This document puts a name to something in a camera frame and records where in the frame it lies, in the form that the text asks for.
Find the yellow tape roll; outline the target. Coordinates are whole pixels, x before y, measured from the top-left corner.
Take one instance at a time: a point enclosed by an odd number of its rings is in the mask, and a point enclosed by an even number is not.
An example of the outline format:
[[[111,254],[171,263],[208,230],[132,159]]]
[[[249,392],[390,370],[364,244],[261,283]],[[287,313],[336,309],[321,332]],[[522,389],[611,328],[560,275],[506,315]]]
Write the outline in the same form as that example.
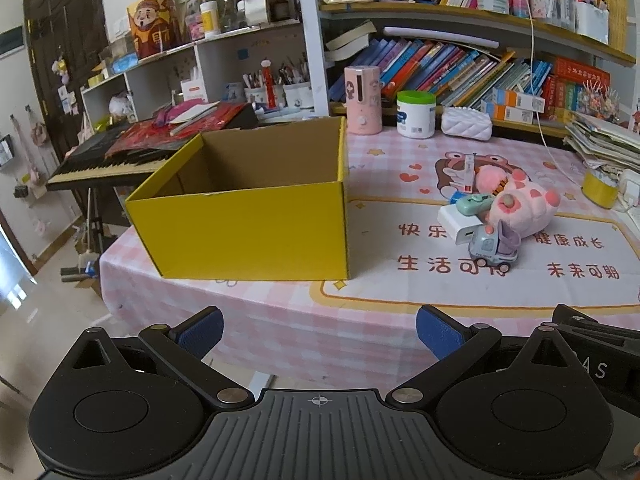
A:
[[[582,194],[604,209],[612,209],[618,194],[617,182],[599,170],[589,169],[582,181]]]

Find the stack of papers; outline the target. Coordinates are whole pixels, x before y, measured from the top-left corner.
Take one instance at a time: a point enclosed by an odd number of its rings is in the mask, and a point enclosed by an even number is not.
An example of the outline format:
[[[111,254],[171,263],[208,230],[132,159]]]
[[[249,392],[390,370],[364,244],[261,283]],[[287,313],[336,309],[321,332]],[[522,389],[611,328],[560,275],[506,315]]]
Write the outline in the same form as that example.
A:
[[[638,133],[582,113],[576,113],[565,129],[567,135],[563,142],[589,169],[616,176],[626,169],[639,171]]]

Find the white jar green lid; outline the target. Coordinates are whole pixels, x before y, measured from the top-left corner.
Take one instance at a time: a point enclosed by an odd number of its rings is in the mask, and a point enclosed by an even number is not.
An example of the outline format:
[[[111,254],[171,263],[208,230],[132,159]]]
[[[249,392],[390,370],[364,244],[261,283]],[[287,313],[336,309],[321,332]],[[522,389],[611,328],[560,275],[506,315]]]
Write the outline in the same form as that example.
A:
[[[397,131],[414,140],[431,138],[435,134],[436,96],[420,90],[402,90],[396,98]]]

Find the white cubby shelf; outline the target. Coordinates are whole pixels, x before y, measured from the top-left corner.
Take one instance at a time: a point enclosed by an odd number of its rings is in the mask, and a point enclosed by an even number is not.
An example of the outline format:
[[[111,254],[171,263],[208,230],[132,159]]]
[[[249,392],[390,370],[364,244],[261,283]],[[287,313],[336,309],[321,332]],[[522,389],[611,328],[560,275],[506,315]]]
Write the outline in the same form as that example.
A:
[[[92,124],[110,114],[114,96],[124,94],[135,120],[151,118],[175,96],[197,93],[207,102],[224,97],[228,84],[260,70],[265,58],[275,68],[306,55],[303,24],[287,20],[224,32],[145,58],[121,74],[81,92]]]

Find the white organizer box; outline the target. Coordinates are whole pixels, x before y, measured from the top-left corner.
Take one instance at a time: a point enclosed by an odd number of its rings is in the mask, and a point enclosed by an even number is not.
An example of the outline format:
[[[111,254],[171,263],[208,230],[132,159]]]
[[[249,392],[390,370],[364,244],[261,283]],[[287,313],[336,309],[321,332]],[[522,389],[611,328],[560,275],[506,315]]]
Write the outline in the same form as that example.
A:
[[[606,9],[578,1],[575,3],[575,32],[608,46],[610,44],[609,16]]]

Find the white bookshelf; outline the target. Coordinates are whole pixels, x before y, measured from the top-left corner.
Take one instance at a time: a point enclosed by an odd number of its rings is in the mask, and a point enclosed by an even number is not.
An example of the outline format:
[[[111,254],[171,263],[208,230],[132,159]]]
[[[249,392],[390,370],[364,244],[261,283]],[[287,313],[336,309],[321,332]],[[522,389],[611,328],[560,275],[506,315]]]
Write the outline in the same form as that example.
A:
[[[326,76],[328,64],[324,57],[326,42],[322,37],[324,20],[334,20],[341,25],[371,20],[396,27],[440,30],[463,35],[468,39],[495,40],[501,49],[517,46],[533,32],[535,44],[541,49],[566,58],[579,58],[582,61],[601,60],[627,70],[632,83],[631,95],[638,96],[638,49],[616,50],[546,22],[538,20],[528,22],[513,15],[483,10],[397,1],[326,6],[319,0],[300,0],[300,5],[309,56],[311,87],[314,92],[314,111],[320,117],[332,114],[328,76]]]

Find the fortune god paper bag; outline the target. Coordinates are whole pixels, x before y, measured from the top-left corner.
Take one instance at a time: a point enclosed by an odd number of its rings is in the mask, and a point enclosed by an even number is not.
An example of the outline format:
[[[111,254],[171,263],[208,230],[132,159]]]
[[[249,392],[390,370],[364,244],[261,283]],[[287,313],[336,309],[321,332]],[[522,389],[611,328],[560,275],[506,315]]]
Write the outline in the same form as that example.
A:
[[[134,50],[144,60],[181,44],[174,0],[139,0],[127,8]]]

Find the white charger block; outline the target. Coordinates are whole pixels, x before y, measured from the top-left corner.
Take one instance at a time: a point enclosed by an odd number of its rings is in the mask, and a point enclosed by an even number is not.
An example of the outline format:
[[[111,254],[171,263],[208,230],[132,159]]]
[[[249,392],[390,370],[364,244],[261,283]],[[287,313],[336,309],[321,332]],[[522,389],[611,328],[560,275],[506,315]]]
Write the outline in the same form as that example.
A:
[[[456,205],[441,206],[437,213],[437,221],[456,245],[468,244],[474,233],[483,226],[480,218],[465,216],[458,211]]]

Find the blue small toy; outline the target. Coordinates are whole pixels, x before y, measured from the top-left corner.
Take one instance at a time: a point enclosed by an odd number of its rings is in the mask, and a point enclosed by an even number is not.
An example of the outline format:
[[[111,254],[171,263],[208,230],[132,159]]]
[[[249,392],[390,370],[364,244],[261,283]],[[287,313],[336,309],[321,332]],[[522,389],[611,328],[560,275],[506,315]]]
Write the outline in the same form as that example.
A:
[[[452,194],[449,197],[449,203],[450,203],[450,205],[455,204],[459,200],[463,200],[466,196],[468,196],[468,194],[460,192],[460,191],[456,191],[456,192],[454,192],[454,194]]]

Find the white yellow bottle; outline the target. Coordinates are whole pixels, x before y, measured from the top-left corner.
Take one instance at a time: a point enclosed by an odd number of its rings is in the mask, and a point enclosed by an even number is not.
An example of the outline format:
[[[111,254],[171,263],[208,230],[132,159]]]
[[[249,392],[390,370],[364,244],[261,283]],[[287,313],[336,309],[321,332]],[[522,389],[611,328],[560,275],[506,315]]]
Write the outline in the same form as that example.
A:
[[[221,34],[220,18],[216,1],[204,1],[200,5],[203,32],[206,39]]]

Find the yellow cardboard box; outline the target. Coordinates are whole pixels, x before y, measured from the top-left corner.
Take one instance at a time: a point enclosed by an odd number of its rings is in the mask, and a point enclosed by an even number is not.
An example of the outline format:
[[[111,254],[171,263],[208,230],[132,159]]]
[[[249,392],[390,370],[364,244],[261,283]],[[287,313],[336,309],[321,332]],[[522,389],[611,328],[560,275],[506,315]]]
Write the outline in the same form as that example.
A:
[[[126,209],[163,278],[344,280],[346,176],[342,118],[203,132]]]

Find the white pen holder cups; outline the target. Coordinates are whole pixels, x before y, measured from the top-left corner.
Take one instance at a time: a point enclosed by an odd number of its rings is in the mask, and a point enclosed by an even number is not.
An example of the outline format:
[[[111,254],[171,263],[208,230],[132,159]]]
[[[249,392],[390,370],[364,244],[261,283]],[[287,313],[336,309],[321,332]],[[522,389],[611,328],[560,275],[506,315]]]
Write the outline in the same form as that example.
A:
[[[299,110],[311,110],[314,107],[314,96],[309,82],[300,84],[276,84],[273,87],[277,107],[292,107]],[[269,106],[268,94],[265,88],[247,88],[245,97],[250,104]]]

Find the pink plush pig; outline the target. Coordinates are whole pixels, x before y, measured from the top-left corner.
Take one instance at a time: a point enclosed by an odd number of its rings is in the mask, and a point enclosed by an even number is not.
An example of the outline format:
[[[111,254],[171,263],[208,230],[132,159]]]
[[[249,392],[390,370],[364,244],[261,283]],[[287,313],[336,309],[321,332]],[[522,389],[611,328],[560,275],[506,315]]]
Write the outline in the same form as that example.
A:
[[[491,226],[502,221],[521,238],[543,231],[561,203],[558,192],[530,180],[520,168],[506,172],[496,166],[481,166],[475,186],[478,192],[494,196],[486,221]]]

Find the grey toy truck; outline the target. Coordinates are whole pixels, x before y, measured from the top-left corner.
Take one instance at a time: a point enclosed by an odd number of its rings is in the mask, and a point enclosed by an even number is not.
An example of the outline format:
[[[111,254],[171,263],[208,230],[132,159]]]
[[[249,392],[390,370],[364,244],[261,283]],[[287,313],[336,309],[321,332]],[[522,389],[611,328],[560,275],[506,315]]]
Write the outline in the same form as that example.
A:
[[[469,254],[479,268],[493,268],[500,273],[509,272],[518,260],[521,237],[506,222],[496,226],[480,226],[469,242]]]

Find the red box set books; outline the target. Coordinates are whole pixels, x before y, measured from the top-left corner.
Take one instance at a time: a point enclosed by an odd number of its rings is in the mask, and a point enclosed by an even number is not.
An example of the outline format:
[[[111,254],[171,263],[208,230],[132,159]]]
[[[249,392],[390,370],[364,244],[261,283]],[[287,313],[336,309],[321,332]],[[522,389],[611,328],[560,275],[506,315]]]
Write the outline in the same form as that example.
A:
[[[564,119],[570,113],[602,116],[611,75],[605,70],[569,58],[545,58],[551,66],[544,80],[544,114]]]

